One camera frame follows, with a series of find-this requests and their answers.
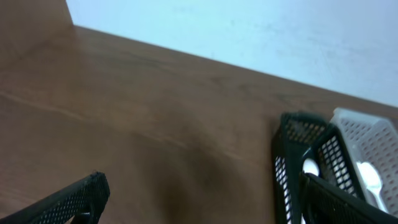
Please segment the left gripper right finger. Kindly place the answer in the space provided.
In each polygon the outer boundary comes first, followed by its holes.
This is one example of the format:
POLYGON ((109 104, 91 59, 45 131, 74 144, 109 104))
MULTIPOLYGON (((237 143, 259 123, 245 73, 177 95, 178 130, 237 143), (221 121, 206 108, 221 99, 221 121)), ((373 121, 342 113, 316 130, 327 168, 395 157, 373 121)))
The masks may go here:
POLYGON ((306 223, 397 224, 383 212, 309 173, 299 176, 299 201, 306 223))

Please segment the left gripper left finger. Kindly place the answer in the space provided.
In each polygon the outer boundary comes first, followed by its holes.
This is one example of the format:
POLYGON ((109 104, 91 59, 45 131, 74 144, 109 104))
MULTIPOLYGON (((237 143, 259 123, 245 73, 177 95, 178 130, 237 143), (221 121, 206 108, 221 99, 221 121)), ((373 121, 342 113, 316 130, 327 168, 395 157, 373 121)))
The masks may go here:
POLYGON ((106 176, 87 177, 1 219, 1 223, 98 223, 110 196, 106 176))

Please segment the white spoon group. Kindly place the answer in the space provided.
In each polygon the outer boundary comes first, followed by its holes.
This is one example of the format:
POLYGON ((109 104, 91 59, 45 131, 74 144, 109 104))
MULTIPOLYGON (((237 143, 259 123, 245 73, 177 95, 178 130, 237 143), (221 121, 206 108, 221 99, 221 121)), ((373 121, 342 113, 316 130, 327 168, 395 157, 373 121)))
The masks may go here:
POLYGON ((313 174, 315 176, 320 175, 320 169, 318 164, 311 158, 307 158, 304 160, 302 170, 304 173, 313 174))

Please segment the white spoon crossed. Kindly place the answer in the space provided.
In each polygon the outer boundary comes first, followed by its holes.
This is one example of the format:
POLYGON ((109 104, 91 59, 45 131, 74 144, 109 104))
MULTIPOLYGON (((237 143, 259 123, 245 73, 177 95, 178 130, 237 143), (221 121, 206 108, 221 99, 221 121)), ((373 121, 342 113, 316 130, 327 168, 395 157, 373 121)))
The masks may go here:
POLYGON ((381 197, 383 183, 378 171, 369 162, 357 162, 356 164, 366 189, 370 191, 375 198, 378 209, 388 213, 387 207, 381 197))

